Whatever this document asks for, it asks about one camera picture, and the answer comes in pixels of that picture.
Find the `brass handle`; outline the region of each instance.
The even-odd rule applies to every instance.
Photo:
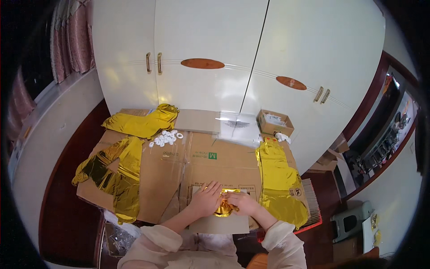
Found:
[[[146,70],[148,71],[148,73],[151,72],[151,69],[149,68],[149,55],[151,55],[151,53],[146,54]]]
[[[329,97],[329,94],[330,94],[330,90],[327,89],[326,95],[324,95],[324,98],[322,99],[321,104],[324,104],[327,101],[327,98]]]
[[[161,74],[161,53],[158,53],[157,55],[157,62],[158,62],[158,73]]]
[[[319,91],[316,94],[315,99],[313,100],[314,102],[318,102],[319,98],[321,97],[321,94],[323,94],[324,88],[323,87],[319,87]]]

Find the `person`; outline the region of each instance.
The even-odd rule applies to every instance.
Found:
[[[293,234],[293,224],[277,220],[246,193],[220,196],[221,191],[218,182],[204,184],[178,215],[160,225],[141,227],[142,235],[119,260],[117,268],[242,268],[232,235],[192,234],[185,230],[197,219],[212,215],[222,199],[237,206],[234,213],[253,217],[266,231],[261,245],[269,252],[267,268],[306,268],[303,241]]]

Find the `gray stool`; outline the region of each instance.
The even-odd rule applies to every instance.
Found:
[[[357,233],[362,229],[362,222],[365,221],[367,218],[370,217],[372,214],[373,209],[372,205],[369,201],[365,201],[361,206],[353,208],[351,210],[344,211],[340,214],[334,215],[330,218],[330,221],[336,222],[336,228],[338,231],[338,237],[333,239],[333,243],[342,241],[349,236]],[[355,226],[349,230],[345,231],[345,223],[344,219],[348,218],[353,219],[356,221]]]

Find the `white wardrobe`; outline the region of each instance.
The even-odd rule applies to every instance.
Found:
[[[384,44],[385,19],[372,0],[93,1],[94,54],[111,114],[160,103],[287,114],[300,173],[352,118]],[[181,64],[196,58],[223,67]]]

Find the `oval wooden inlay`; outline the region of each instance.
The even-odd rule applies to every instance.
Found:
[[[181,62],[181,65],[199,69],[219,69],[224,67],[222,62],[201,58],[186,59]]]
[[[288,86],[290,88],[296,89],[296,90],[306,90],[306,86],[301,83],[298,80],[295,80],[290,77],[276,77],[276,80],[280,83],[284,84],[285,86]]]

